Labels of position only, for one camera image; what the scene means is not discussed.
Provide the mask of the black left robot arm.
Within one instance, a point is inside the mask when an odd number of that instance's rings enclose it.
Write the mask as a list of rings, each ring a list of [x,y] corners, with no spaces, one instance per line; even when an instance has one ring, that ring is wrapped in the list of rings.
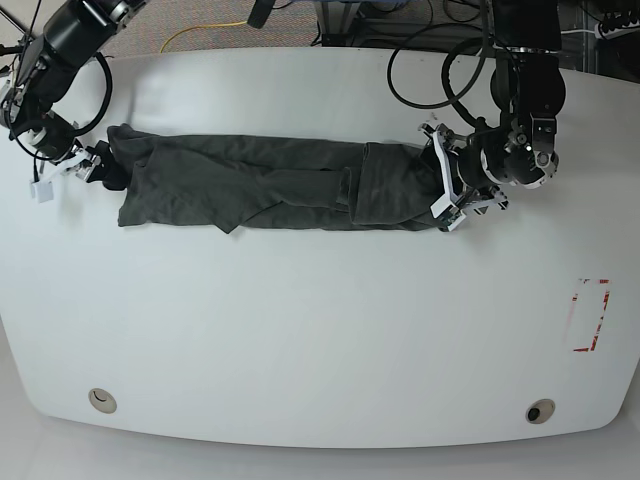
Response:
[[[458,135],[443,124],[420,129],[427,142],[421,163],[431,169],[436,191],[421,215],[408,219],[410,230],[452,231],[470,211],[483,214],[496,205],[505,210],[504,185],[536,189],[551,180],[559,166],[555,151],[557,116],[566,98],[558,53],[562,35],[555,1],[482,1],[482,33],[456,45],[441,67],[445,100],[473,129]],[[453,61],[477,48],[479,61],[460,92],[450,83]],[[495,59],[491,97],[500,111],[498,126],[473,116],[461,103],[479,77],[487,57]]]

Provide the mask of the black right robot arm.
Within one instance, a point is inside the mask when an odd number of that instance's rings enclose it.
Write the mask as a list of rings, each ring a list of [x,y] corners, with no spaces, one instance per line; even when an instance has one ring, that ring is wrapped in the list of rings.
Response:
[[[2,55],[16,58],[3,70],[8,79],[1,86],[1,126],[32,158],[36,196],[48,198],[52,178],[68,171],[111,191],[127,188],[130,175],[116,162],[109,144],[85,147],[80,138],[102,121],[113,94],[113,76],[101,50],[145,6],[144,1],[66,1],[40,35],[1,48]],[[105,93],[94,118],[80,127],[57,114],[54,105],[92,60],[104,73]]]

